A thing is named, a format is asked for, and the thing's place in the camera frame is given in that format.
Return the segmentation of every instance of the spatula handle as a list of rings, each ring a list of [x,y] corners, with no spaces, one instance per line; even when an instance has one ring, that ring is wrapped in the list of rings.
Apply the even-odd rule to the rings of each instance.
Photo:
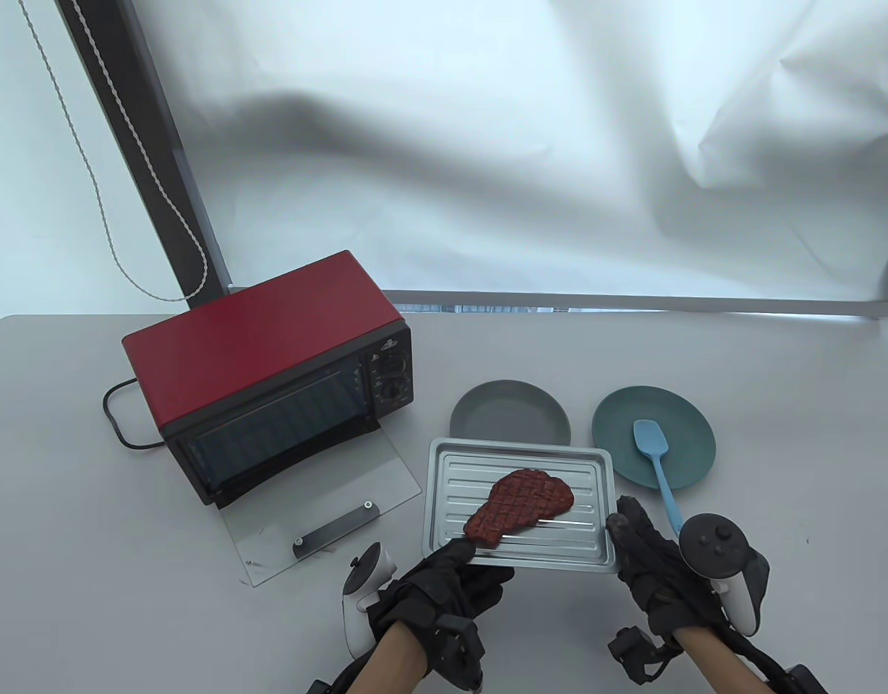
[[[685,525],[685,518],[682,518],[682,512],[679,511],[675,503],[673,491],[669,489],[669,482],[666,480],[665,473],[662,472],[662,463],[659,456],[653,456],[653,469],[656,470],[656,480],[659,482],[659,492],[662,493],[662,502],[666,506],[666,515],[669,516],[669,525],[672,526],[673,533],[676,538],[682,532],[682,526]]]

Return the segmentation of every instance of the steak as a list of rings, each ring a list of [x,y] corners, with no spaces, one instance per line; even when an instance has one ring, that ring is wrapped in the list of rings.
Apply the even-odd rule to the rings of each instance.
[[[490,498],[464,525],[464,535],[492,548],[503,535],[533,528],[573,508],[573,490],[543,470],[516,470],[492,485]]]

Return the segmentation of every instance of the oven control knob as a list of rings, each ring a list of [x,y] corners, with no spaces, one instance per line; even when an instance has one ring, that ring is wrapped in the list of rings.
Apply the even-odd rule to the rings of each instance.
[[[380,394],[387,400],[395,400],[405,391],[405,379],[390,379],[380,388]]]
[[[405,373],[405,358],[398,354],[389,354],[387,358],[380,362],[380,376],[395,377]]]

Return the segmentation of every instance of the white backdrop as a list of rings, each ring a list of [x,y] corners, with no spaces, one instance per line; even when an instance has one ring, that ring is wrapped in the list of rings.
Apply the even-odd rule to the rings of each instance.
[[[103,188],[120,259],[146,288],[181,292],[54,0],[27,0]],[[0,0],[0,318],[155,313],[123,278],[87,171],[14,0]]]
[[[888,0],[135,0],[236,284],[888,299]]]

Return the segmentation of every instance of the white vr controller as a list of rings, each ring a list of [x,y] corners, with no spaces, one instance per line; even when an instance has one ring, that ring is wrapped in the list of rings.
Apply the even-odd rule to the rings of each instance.
[[[351,562],[351,567],[341,592],[341,614],[348,651],[356,660],[377,643],[367,618],[367,608],[378,601],[379,589],[392,581],[396,565],[380,543],[374,542]]]
[[[692,571],[711,581],[733,628],[745,637],[759,631],[769,564],[749,546],[736,523],[715,513],[699,513],[682,526],[678,543]]]

